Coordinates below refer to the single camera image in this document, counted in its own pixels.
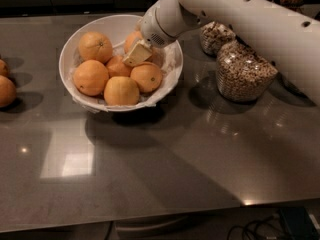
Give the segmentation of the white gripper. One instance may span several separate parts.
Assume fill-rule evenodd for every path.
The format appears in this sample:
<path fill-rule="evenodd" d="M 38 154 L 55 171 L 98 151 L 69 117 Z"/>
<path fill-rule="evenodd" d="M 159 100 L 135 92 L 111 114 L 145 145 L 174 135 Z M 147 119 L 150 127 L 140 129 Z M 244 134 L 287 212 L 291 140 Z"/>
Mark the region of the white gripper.
<path fill-rule="evenodd" d="M 178 38 L 176 28 L 176 8 L 154 5 L 142 18 L 140 31 L 143 39 L 137 39 L 123 58 L 125 65 L 135 67 L 152 56 L 151 45 L 164 48 Z"/>

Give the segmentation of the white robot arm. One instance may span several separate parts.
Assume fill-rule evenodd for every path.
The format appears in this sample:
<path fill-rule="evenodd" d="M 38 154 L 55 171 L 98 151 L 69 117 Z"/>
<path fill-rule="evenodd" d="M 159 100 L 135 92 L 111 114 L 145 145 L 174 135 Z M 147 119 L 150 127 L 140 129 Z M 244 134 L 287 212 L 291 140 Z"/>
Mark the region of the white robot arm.
<path fill-rule="evenodd" d="M 320 22 L 267 0 L 159 0 L 139 22 L 142 39 L 124 62 L 135 66 L 183 33 L 211 21 L 230 26 L 314 103 L 320 104 Z"/>

